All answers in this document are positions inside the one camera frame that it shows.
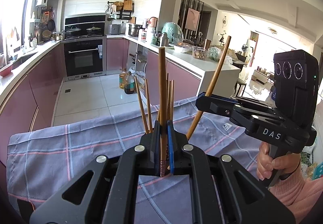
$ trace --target white countertop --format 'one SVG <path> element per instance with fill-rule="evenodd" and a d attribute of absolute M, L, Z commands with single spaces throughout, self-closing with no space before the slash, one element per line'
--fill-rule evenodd
<path fill-rule="evenodd" d="M 13 69 L 12 72 L 6 77 L 0 77 L 0 103 L 4 101 L 6 96 L 9 94 L 10 90 L 15 86 L 15 84 L 22 78 L 27 71 L 44 55 L 46 55 L 51 49 L 59 44 L 59 41 L 49 41 L 43 45 L 38 45 L 32 51 L 29 51 L 25 55 L 35 53 L 32 57 L 27 59 L 16 69 Z"/>
<path fill-rule="evenodd" d="M 153 44 L 148 44 L 143 41 L 139 41 L 138 37 L 131 37 L 126 35 L 107 35 L 107 38 L 125 38 L 129 41 L 133 41 L 138 43 L 151 51 L 158 53 L 158 46 Z M 207 60 L 199 60 L 195 59 L 191 54 L 184 54 L 184 53 L 175 53 L 173 49 L 165 49 L 165 56 L 166 58 L 184 66 L 185 68 L 193 71 L 194 73 L 198 74 L 199 76 L 203 77 L 205 72 L 215 71 L 218 63 L 212 61 L 210 59 Z M 223 65 L 222 70 L 236 70 L 239 69 L 233 65 Z"/>

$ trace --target sink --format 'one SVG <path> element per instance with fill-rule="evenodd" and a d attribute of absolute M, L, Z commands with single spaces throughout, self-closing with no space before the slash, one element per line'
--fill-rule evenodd
<path fill-rule="evenodd" d="M 24 55 L 22 57 L 19 57 L 16 61 L 13 62 L 12 69 L 16 69 L 17 67 L 19 67 L 22 63 L 26 62 L 34 54 L 36 54 L 36 53 L 32 53 L 32 54 L 29 54 L 29 55 Z"/>

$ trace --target red bowl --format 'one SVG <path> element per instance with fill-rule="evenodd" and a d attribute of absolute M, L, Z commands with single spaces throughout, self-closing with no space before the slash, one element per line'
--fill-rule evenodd
<path fill-rule="evenodd" d="M 0 76 L 5 77 L 11 73 L 12 70 L 12 63 L 5 65 L 3 68 L 0 69 Z"/>

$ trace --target bolt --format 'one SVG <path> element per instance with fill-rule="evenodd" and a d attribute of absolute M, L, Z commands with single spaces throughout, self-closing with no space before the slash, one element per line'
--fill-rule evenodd
<path fill-rule="evenodd" d="M 98 162 L 98 163 L 106 162 L 106 160 L 107 160 L 107 157 L 104 155 L 100 155 L 100 156 L 96 157 L 96 162 Z"/>
<path fill-rule="evenodd" d="M 185 151 L 192 151 L 193 150 L 193 146 L 190 145 L 190 144 L 186 144 L 186 145 L 183 146 L 183 149 Z"/>
<path fill-rule="evenodd" d="M 221 159 L 223 162 L 230 162 L 232 160 L 232 158 L 229 155 L 223 155 Z"/>
<path fill-rule="evenodd" d="M 145 150 L 145 147 L 143 145 L 135 146 L 135 151 L 137 151 L 137 152 L 141 152 L 141 151 L 144 151 L 144 150 Z"/>

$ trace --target sticker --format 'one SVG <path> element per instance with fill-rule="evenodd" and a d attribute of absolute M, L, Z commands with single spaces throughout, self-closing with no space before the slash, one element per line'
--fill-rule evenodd
<path fill-rule="evenodd" d="M 225 123 L 225 124 L 223 125 L 223 128 L 224 128 L 224 130 L 225 130 L 225 131 L 228 131 L 231 127 L 232 127 L 232 125 L 231 125 L 231 124 L 229 124 L 229 123 Z"/>

